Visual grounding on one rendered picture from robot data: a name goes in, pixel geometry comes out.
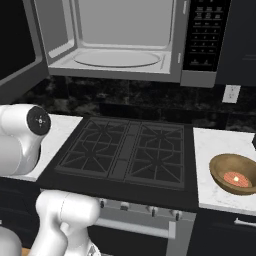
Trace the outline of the grey microwave oven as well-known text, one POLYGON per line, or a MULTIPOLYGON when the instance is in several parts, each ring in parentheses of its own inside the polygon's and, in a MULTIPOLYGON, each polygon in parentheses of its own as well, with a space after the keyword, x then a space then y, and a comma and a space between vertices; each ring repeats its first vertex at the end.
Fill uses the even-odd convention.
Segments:
POLYGON ((35 0, 52 75, 211 88, 231 0, 35 0))

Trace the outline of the brown wooden bowl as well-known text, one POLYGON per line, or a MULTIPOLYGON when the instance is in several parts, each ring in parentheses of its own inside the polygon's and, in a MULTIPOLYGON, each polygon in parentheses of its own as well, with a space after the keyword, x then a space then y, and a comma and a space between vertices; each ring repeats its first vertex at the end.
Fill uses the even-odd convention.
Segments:
POLYGON ((213 157, 209 163, 211 176, 223 190, 235 195, 256 194, 256 162, 237 154, 220 154, 213 157), (229 184, 224 180, 226 172, 238 172, 246 176, 251 187, 242 188, 229 184))

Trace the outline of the silver oven door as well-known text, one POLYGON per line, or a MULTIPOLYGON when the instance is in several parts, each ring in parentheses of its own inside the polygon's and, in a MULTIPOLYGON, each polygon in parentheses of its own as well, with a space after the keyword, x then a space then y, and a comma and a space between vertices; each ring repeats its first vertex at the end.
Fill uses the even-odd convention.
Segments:
POLYGON ((193 231, 195 213, 182 212, 182 217, 176 221, 172 211, 176 209, 158 208, 155 217, 151 216, 148 205, 130 203, 127 211, 121 210, 121 203, 104 199, 105 206, 101 208, 99 218, 146 225, 167 229, 169 223, 176 224, 176 238, 166 239, 140 233, 127 232, 107 227, 89 228, 92 241, 98 246, 102 256, 186 256, 193 231))

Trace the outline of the round waffle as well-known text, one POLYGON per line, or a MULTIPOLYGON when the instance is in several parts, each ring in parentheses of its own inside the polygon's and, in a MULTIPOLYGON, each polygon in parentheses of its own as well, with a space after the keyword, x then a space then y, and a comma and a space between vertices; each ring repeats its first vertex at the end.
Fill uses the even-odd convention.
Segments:
POLYGON ((240 174, 238 172, 233 172, 233 171, 226 172, 224 174, 224 180, 229 184, 237 187, 242 187, 242 188, 251 187, 251 182, 249 181, 249 179, 243 174, 240 174))

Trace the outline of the grey microwave door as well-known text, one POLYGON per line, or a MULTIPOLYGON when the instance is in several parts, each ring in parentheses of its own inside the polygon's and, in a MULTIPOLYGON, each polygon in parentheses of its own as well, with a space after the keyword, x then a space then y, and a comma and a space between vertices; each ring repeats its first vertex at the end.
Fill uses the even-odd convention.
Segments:
POLYGON ((0 105, 48 75, 35 0, 0 0, 0 105))

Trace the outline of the black gas hob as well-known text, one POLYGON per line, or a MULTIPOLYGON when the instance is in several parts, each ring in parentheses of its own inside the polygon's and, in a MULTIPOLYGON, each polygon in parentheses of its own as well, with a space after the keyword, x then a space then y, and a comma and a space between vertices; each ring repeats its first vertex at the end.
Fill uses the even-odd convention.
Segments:
POLYGON ((85 117, 37 179, 42 189, 196 212, 193 127, 85 117))

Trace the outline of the dark base cupboard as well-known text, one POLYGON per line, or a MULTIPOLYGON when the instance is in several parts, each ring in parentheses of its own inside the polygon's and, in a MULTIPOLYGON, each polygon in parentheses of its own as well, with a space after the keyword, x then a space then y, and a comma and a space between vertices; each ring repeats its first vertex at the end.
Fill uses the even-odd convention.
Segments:
POLYGON ((15 232, 25 248, 30 248, 39 229, 35 209, 40 194, 34 182, 0 177, 0 220, 15 232))

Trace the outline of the dark drawer front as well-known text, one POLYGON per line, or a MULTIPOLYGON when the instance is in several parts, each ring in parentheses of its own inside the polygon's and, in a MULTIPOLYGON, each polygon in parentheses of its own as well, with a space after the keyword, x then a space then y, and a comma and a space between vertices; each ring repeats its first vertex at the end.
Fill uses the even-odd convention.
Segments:
POLYGON ((256 228, 234 220, 256 223, 256 216, 200 209, 187 256, 256 256, 256 228))

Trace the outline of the white wall socket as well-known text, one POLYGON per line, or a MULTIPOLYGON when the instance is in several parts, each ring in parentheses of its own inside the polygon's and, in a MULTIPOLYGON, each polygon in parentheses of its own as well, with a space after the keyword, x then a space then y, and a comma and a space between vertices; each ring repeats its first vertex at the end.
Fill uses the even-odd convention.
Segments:
POLYGON ((240 88, 240 85, 226 85, 222 102, 235 104, 238 100, 240 88))

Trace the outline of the dark wall cupboard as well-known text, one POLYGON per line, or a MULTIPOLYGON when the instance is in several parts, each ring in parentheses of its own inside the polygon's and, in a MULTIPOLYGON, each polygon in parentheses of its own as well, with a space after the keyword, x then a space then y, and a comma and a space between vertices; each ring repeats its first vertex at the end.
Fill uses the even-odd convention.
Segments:
POLYGON ((256 0, 232 0, 217 84, 256 87, 256 0))

